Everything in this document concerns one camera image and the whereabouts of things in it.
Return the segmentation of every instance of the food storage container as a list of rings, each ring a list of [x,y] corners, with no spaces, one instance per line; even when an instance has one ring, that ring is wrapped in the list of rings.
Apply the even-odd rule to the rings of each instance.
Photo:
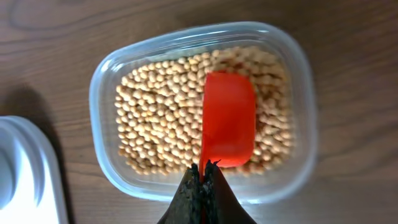
[[[227,181],[241,203],[273,202],[297,190],[308,179],[317,152],[312,73],[293,38],[260,22],[232,22],[176,31],[116,50],[98,65],[90,85],[90,115],[98,162],[109,181],[135,197],[171,201],[182,177],[182,174],[138,175],[125,164],[126,158],[118,155],[120,140],[114,97],[122,76],[151,62],[252,45],[278,55],[286,67],[295,147],[291,158],[277,170],[249,177],[229,175]]]

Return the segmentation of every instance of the black object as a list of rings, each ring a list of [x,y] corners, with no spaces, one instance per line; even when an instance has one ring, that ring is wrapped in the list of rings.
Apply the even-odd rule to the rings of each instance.
[[[196,164],[187,169],[158,224],[202,224],[202,218],[206,224],[256,224],[239,204],[217,162],[207,162],[203,184]]]

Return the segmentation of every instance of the white object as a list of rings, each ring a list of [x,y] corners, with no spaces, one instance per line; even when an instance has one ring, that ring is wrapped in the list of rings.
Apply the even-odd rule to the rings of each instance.
[[[90,115],[95,152],[108,180],[122,192],[145,199],[171,201],[182,174],[138,175],[118,155],[116,86],[132,69],[235,46],[257,46],[278,55],[291,83],[295,148],[280,169],[266,175],[226,177],[242,203],[275,202],[295,192],[312,173],[317,154],[317,111],[312,71],[302,49],[284,31],[260,22],[231,22],[194,27],[154,37],[109,54],[98,65],[90,85]]]
[[[0,156],[1,181],[11,179],[0,185],[0,197],[9,195],[0,201],[0,223],[68,223],[57,158],[38,127],[21,117],[0,117]],[[3,173],[7,166],[10,175]]]

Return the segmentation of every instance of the wooden table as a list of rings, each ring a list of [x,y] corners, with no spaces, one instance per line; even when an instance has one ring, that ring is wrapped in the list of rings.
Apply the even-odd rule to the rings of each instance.
[[[297,194],[245,209],[259,223],[398,223],[395,0],[3,0],[0,113],[52,140],[71,223],[154,223],[168,207],[127,196],[94,152],[88,88],[110,52],[191,26],[261,21],[295,37],[313,70],[319,158]]]

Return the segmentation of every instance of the wood grain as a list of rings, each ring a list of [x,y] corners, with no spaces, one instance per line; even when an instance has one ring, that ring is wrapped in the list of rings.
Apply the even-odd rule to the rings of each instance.
[[[398,3],[395,0],[3,0],[0,114],[51,138],[71,223],[154,223],[168,205],[106,179],[91,135],[88,88],[108,53],[217,22],[278,26],[306,51],[319,111],[319,160],[291,198],[245,206],[259,223],[398,223]]]

